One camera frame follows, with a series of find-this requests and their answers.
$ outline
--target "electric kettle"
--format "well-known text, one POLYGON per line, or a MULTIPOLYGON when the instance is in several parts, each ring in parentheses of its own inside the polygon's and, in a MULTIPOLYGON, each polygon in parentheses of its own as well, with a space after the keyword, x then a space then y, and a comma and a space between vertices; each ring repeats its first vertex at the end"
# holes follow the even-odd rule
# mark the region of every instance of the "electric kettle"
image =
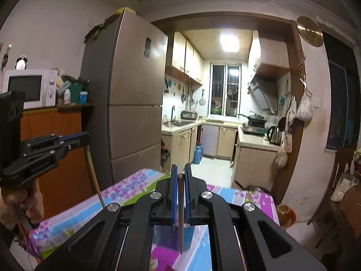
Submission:
POLYGON ((267 129, 267 138, 271 144, 281 145, 282 132, 276 126, 267 129))

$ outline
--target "tiled floor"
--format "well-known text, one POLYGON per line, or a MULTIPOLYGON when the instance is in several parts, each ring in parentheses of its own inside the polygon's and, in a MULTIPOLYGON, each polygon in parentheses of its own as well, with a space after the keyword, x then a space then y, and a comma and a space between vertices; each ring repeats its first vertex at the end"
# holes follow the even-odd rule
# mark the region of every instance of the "tiled floor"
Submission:
POLYGON ((333 237, 334 233, 329 233, 319 248, 315 248, 316 243, 328 229, 329 225, 322 221, 316 221, 310 225, 307 225, 306 222, 295 223, 286 231, 308 252, 320 260, 324 254, 329 254, 339 249, 339 242, 333 237))
POLYGON ((229 160, 203 157, 200 164, 191 164, 192 176, 205 180, 207 184, 231 187, 232 168, 229 160))
MULTIPOLYGON (((220 160, 203 157, 200 164, 191 164, 192 175, 205 180, 207 184, 230 187, 232 182, 232 168, 228 160, 220 160)), ((329 229, 329 225, 323 221, 315 221, 310 225, 306 222, 295 223, 287 229, 298 243, 317 259, 321 259, 324 254, 335 252, 339 249, 339 242, 330 233, 322 242, 318 249, 316 243, 321 236, 329 229)))

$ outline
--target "stove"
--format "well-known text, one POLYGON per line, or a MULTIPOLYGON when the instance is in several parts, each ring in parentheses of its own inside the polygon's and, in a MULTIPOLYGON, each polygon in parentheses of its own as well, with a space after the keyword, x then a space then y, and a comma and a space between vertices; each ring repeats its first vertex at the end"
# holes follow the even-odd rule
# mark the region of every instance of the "stove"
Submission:
POLYGON ((250 126, 247 125, 246 123, 243 123, 242 131, 244 134, 254 134, 254 135, 264 136, 264 134, 267 132, 267 129, 265 127, 250 126))

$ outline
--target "range hood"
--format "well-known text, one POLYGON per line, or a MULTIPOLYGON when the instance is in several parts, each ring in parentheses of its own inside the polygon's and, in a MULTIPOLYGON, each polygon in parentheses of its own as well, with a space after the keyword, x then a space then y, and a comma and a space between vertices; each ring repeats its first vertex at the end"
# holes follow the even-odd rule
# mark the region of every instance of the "range hood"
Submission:
POLYGON ((262 112, 277 113, 277 84, 275 82, 260 79, 256 75, 248 86, 248 92, 262 112))

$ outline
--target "white microwave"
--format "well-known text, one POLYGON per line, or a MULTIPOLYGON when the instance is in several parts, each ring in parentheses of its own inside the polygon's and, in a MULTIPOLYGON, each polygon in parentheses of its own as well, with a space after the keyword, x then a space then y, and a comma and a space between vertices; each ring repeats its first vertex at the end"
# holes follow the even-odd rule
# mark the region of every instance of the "white microwave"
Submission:
POLYGON ((57 70, 7 70, 2 92, 25 92, 24 109, 55 106, 57 70))

